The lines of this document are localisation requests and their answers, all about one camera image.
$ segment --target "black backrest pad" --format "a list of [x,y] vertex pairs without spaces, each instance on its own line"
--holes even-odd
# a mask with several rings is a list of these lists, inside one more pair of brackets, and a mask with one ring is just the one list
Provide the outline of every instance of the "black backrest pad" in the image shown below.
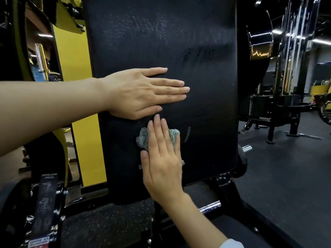
[[[237,163],[236,0],[83,0],[94,77],[131,68],[168,67],[165,78],[191,88],[163,105],[181,132],[183,184]],[[99,114],[109,191],[116,203],[148,197],[135,138],[137,121]]]

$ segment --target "white sleeve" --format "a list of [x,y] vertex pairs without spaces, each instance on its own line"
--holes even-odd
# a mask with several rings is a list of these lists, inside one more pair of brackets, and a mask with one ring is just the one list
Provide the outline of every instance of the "white sleeve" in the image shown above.
[[228,239],[220,246],[220,248],[244,248],[244,246],[240,242]]

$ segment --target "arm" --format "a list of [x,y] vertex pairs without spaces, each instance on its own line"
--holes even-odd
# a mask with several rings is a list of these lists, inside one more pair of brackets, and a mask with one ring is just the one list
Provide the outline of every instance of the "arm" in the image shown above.
[[181,101],[184,82],[148,78],[166,68],[131,69],[72,82],[0,82],[0,156],[54,129],[98,112],[139,119]]
[[194,205],[182,189],[182,162],[179,135],[173,149],[167,122],[148,123],[150,138],[148,150],[141,152],[144,184],[151,197],[169,217],[192,248],[218,248],[227,237],[219,231]]

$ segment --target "finger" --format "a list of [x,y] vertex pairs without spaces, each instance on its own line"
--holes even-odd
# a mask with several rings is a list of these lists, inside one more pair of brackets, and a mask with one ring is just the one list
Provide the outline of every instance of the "finger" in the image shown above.
[[156,95],[155,104],[169,104],[179,102],[186,98],[186,95]]
[[168,124],[164,118],[161,119],[161,126],[162,126],[162,132],[163,132],[165,145],[167,146],[168,153],[175,154],[175,152],[173,151],[173,146],[172,146],[172,142],[171,142],[170,135],[169,135]]
[[164,74],[168,71],[168,68],[149,68],[149,69],[139,69],[139,71],[146,77],[155,76],[159,74]]
[[150,83],[155,86],[172,86],[172,87],[183,87],[184,82],[176,79],[166,78],[149,78]]
[[155,129],[156,140],[158,141],[160,156],[161,157],[166,156],[168,154],[168,150],[166,146],[166,141],[163,136],[159,114],[156,114],[154,117],[154,129]]
[[160,157],[159,146],[155,136],[155,129],[153,126],[153,121],[149,121],[147,125],[147,129],[149,132],[148,138],[148,152],[149,157],[152,159],[154,157]]
[[179,135],[179,133],[176,136],[175,155],[178,157],[179,160],[182,160],[182,157],[180,155],[180,135]]
[[141,166],[143,168],[143,180],[144,184],[152,181],[151,171],[149,168],[149,155],[146,150],[140,152]]
[[178,95],[189,91],[189,87],[154,86],[155,95]]
[[162,107],[159,105],[150,106],[139,111],[136,111],[133,117],[133,120],[137,120],[143,117],[154,115],[162,110]]

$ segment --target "red and white sticker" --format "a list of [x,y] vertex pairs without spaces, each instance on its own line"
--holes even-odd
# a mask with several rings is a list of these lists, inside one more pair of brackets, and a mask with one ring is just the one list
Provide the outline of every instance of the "red and white sticker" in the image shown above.
[[49,236],[29,241],[27,248],[48,248]]

